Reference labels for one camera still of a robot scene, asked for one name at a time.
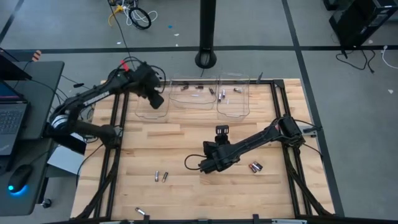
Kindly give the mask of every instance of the gray floor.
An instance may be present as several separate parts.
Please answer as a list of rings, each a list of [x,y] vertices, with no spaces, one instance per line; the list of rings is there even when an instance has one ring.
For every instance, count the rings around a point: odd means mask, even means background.
[[[300,45],[337,45],[328,24],[331,15],[321,0],[288,0]],[[129,47],[197,46],[199,36],[199,1],[142,0],[142,7],[157,10],[159,18],[149,30],[127,27],[120,14]],[[0,29],[6,23],[13,0],[0,2]],[[292,45],[280,0],[219,0],[217,2],[215,45]],[[106,1],[25,0],[4,41],[6,49],[109,48],[118,45],[120,33],[113,21],[107,24]],[[398,22],[384,24],[371,38],[373,45],[398,44]],[[387,67],[380,52],[372,61],[375,74],[359,71],[338,62],[338,52],[303,52],[319,114],[325,129],[336,181],[348,217],[398,220],[398,165],[395,150],[398,128],[398,71]],[[162,67],[169,77],[179,73],[198,76],[194,64],[196,52],[133,53],[134,56]],[[244,73],[264,78],[301,78],[293,51],[223,51],[217,52],[215,67],[204,76],[223,72]],[[126,54],[47,54],[41,60],[63,60],[64,75],[98,84]],[[398,51],[387,53],[390,63],[398,66]],[[360,52],[349,61],[361,66]],[[62,80],[60,88],[72,95],[72,83]],[[67,190],[60,191],[61,185]],[[37,207],[26,217],[2,217],[1,223],[42,223],[65,220],[70,214],[75,192],[74,179],[58,178],[49,183],[47,196],[52,208]]]

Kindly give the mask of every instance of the computer mouse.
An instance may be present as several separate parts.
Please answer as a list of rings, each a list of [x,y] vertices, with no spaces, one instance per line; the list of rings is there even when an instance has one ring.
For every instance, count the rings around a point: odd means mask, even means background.
[[[19,166],[11,175],[8,181],[8,190],[11,193],[16,193],[22,190],[26,185],[29,176],[32,174],[33,167],[30,164]]]

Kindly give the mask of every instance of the wooden tabletop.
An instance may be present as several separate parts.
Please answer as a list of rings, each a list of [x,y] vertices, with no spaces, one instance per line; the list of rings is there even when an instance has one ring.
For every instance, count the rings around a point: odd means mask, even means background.
[[[311,122],[300,80],[284,81],[292,116]],[[219,120],[216,103],[212,110],[199,110],[177,108],[170,102],[167,122],[155,123],[143,121],[137,116],[137,96],[131,94],[112,219],[141,220],[142,215],[134,210],[136,207],[143,209],[153,220],[249,219],[255,213],[260,218],[293,218],[279,142],[266,144],[244,154],[239,163],[221,173],[203,174],[184,167],[187,155],[203,155],[203,141],[214,141],[215,126],[229,125],[229,140],[236,143],[263,130],[275,119],[269,85],[251,85],[249,96],[250,114],[243,121]],[[109,124],[113,99],[110,96],[96,104],[94,124]],[[122,102],[123,97],[120,99],[118,119]],[[305,137],[305,140],[317,149],[316,139]],[[85,156],[100,144],[95,142],[88,145]],[[319,154],[305,146],[300,149],[308,188],[333,213]],[[78,215],[97,191],[103,155],[104,151],[99,150],[82,167],[71,217]],[[188,165],[197,167],[200,159],[202,158],[192,158]],[[253,161],[263,165],[261,172],[253,174],[249,169],[248,164]],[[159,182],[154,180],[157,170],[160,172]],[[165,172],[169,176],[163,183],[161,178]],[[296,189],[300,211],[303,213],[302,195],[297,186]],[[102,215],[107,200],[106,192]]]

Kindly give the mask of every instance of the laptop keyboard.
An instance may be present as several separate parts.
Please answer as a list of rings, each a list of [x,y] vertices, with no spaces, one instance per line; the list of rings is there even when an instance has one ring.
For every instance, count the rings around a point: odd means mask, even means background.
[[[15,134],[21,124],[23,111],[0,111],[0,134]]]

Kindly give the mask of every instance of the transparent container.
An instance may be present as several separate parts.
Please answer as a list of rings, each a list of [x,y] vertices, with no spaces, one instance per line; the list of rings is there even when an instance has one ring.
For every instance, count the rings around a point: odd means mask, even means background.
[[[149,100],[139,97],[137,99],[137,108],[135,114],[142,120],[153,123],[166,123],[169,119],[169,101],[170,101],[170,88],[165,87],[163,93],[160,94],[164,102],[158,109],[153,109]]]
[[[217,100],[216,77],[200,78],[176,74],[170,82],[170,88],[170,100],[178,108],[211,110]]]
[[[242,121],[249,115],[249,87],[250,78],[247,75],[235,73],[220,75],[217,92],[218,119]]]

